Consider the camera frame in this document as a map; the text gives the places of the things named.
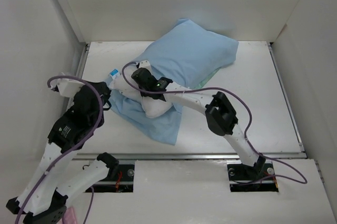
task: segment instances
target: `pillow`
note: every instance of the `pillow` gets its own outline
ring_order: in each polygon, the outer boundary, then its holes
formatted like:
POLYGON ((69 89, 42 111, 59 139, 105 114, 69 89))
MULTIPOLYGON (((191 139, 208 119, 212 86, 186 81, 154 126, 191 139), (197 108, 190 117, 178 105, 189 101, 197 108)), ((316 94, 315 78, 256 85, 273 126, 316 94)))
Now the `pillow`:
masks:
MULTIPOLYGON (((193 89, 203 80, 209 80, 218 68, 233 63, 238 44, 231 38, 206 31, 191 20, 180 20, 134 61, 148 60, 157 79, 168 77, 193 89)), ((118 91, 112 92, 110 102, 115 113, 151 139, 172 145, 176 143, 181 121, 180 105, 173 104, 163 115, 150 119, 139 102, 118 91)))

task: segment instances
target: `white floor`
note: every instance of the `white floor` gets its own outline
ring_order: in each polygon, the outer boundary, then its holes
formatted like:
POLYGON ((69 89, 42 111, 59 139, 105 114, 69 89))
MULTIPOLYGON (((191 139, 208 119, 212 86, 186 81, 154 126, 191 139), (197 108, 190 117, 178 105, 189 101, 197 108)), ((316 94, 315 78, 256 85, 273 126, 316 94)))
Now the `white floor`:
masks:
MULTIPOLYGON (((314 161, 287 162, 308 184, 279 178, 277 193, 230 192, 225 161, 138 161, 134 192, 96 193, 87 224, 336 224, 314 161)), ((82 165, 74 161, 71 167, 82 165)), ((299 179, 282 164, 274 167, 299 179)), ((74 201, 78 223, 90 197, 74 201)))
MULTIPOLYGON (((114 68, 141 54, 151 42, 93 42, 83 79, 103 81, 114 68)), ((298 140, 266 42, 240 42, 233 65, 221 69, 206 86, 233 91, 251 108, 253 124, 249 139, 265 153, 300 152, 298 140)), ((247 125, 245 108, 234 98, 239 122, 247 125)), ((155 142, 112 111, 104 113, 105 124, 86 142, 82 153, 235 153, 207 127, 196 111, 184 109, 175 146, 155 142)))

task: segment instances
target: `light blue pillowcase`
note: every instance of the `light blue pillowcase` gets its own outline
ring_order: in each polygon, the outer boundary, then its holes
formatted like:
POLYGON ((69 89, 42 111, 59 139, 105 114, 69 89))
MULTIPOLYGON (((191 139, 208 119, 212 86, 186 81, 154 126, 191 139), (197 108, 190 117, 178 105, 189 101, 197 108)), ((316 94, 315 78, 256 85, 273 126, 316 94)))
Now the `light blue pillowcase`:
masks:
MULTIPOLYGON (((205 79, 209 80, 214 71, 233 63, 238 45, 236 40, 206 31, 193 21, 183 19, 133 61, 148 60, 157 79, 164 76, 194 89, 200 83, 205 84, 205 79)), ((119 91, 112 91, 110 102, 115 113, 151 139, 171 145, 176 143, 182 112, 180 105, 174 104, 162 116, 149 119, 141 104, 119 91)))

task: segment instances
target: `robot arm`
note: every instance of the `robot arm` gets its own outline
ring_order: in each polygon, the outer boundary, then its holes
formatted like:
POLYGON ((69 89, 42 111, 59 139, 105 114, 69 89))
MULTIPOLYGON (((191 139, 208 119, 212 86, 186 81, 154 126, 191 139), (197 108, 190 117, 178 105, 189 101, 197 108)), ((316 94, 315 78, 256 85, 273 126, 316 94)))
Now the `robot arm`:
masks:
MULTIPOLYGON (((111 91, 106 84, 104 82, 90 84, 98 92, 102 104, 109 104, 111 91)), ((77 145, 90 132, 98 121, 100 111, 96 95, 81 82, 61 79, 53 90, 60 92, 62 96, 73 97, 74 104, 53 125, 48 135, 44 155, 24 192, 17 198, 9 200, 6 205, 14 214, 23 210, 27 214, 24 219, 25 224, 57 223, 75 197, 94 183, 106 178, 108 174, 113 176, 118 167, 118 160, 108 153, 103 153, 87 169, 60 184, 62 174, 82 148, 80 146, 61 158, 49 172, 46 172, 56 159, 77 145), (21 209, 33 188, 35 191, 24 209, 21 209)), ((98 127, 103 123, 102 116, 98 127)))
POLYGON ((178 103, 200 112, 206 116, 209 129, 227 140, 239 155, 243 165, 251 167, 256 174, 261 172, 265 159, 255 153, 248 144, 239 126, 236 111, 223 92, 217 92, 213 96, 202 93, 184 93, 190 89, 165 77, 157 80, 148 67, 142 67, 142 64, 148 63, 140 63, 139 68, 131 76, 140 89, 152 92, 151 94, 141 92, 142 96, 178 103), (183 91, 183 93, 172 93, 172 91, 183 91))

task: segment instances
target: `white enclosure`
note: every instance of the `white enclosure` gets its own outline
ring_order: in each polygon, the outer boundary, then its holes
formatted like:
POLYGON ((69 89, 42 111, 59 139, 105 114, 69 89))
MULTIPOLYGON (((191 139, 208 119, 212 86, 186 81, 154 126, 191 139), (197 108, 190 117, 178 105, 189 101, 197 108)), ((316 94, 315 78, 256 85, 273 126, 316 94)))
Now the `white enclosure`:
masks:
MULTIPOLYGON (((121 70, 150 44, 151 42, 93 42, 81 77, 93 82, 104 81, 114 68, 121 70)), ((235 63, 220 69, 206 86, 233 91, 248 104, 253 113, 248 136, 259 151, 301 152, 266 42, 239 42, 235 63)), ((228 98, 244 129, 249 118, 247 110, 235 98, 230 95, 228 98)), ((208 129, 205 116, 189 108, 183 110, 175 146, 151 140, 113 111, 105 112, 104 117, 105 124, 95 132, 81 153, 235 154, 228 142, 208 129)))
MULTIPOLYGON (((143 160, 136 162, 134 192, 97 193, 87 223, 336 223, 337 0, 0 0, 0 5, 0 223, 14 223, 5 203, 26 187, 67 104, 46 87, 47 79, 71 72, 102 81, 179 18, 240 41, 236 62, 207 85, 230 89, 249 103, 249 138, 256 148, 296 158, 286 161, 309 182, 279 178, 279 193, 230 193, 226 163, 237 155, 209 132, 201 115, 185 109, 177 144, 170 146, 143 135, 136 139, 137 129, 107 111, 104 126, 65 176, 105 151, 122 161, 143 160), (149 158, 165 160, 144 160, 149 158)), ((246 124, 246 111, 231 102, 246 124)), ((277 173, 298 178, 274 165, 277 173)), ((87 193, 75 200, 79 221, 89 199, 87 193)))
POLYGON ((78 37, 153 41, 178 18, 240 41, 275 41, 298 0, 67 0, 78 37))

